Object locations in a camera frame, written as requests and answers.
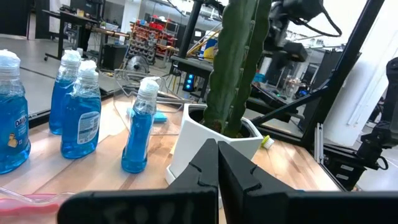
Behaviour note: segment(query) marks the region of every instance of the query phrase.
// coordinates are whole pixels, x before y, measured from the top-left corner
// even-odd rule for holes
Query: wooden tabletop
[[[121,104],[116,107],[113,99],[103,102],[98,147],[94,153],[81,159],[62,157],[60,136],[51,134],[47,123],[31,129],[32,150],[28,160],[13,172],[0,175],[0,186],[24,195],[166,188],[165,169],[170,164],[170,151],[178,138],[182,112],[169,114],[168,122],[157,128],[157,133],[174,135],[151,137],[146,169],[140,174],[129,174],[121,168],[121,154],[128,137],[127,118],[121,119],[119,115],[124,116]],[[338,190],[301,147],[275,141],[269,150],[259,149],[252,161],[295,189]],[[56,223],[55,217],[55,214],[0,217],[0,223]],[[223,210],[220,210],[220,223],[226,223]]]

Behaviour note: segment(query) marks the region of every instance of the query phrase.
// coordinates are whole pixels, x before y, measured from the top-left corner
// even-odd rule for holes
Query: bottle cap
[[[8,50],[0,50],[0,73],[9,76],[19,76],[19,57]]]
[[[156,80],[159,77],[147,77],[141,80],[141,84],[138,89],[138,95],[146,98],[156,98],[157,91],[159,90],[159,84]]]
[[[80,53],[77,50],[65,50],[65,54],[61,58],[61,63],[79,66],[81,60]]]
[[[98,82],[97,65],[92,60],[82,61],[79,67],[78,78],[86,82]]]

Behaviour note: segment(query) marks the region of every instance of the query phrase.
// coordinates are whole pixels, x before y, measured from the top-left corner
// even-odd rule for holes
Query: white plant pot
[[[243,125],[251,133],[250,138],[228,138],[203,125],[197,123],[189,116],[189,112],[195,109],[203,110],[206,105],[185,104],[182,116],[180,135],[175,145],[171,164],[166,168],[166,181],[171,184],[193,159],[207,139],[225,141],[248,159],[252,159],[263,140],[262,134],[246,118],[242,118]]]

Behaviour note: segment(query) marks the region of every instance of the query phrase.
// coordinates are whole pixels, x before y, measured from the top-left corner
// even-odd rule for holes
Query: clear plastic bottle
[[[53,134],[62,134],[65,107],[73,90],[73,82],[76,81],[80,60],[80,54],[76,50],[66,50],[61,59],[51,99],[49,126]]]
[[[65,109],[62,126],[61,153],[67,159],[77,159],[92,153],[98,144],[101,116],[101,95],[94,61],[80,64]]]
[[[131,173],[139,173],[147,165],[147,147],[150,131],[156,114],[156,96],[159,85],[156,77],[141,81],[138,96],[132,109],[130,136],[122,154],[122,168]]]
[[[30,153],[25,88],[19,79],[21,60],[0,50],[0,174],[18,168]]]

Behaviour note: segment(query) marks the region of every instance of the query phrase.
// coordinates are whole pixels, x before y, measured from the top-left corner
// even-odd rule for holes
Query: cactus
[[[230,0],[223,13],[203,124],[236,138],[269,29],[271,0]]]

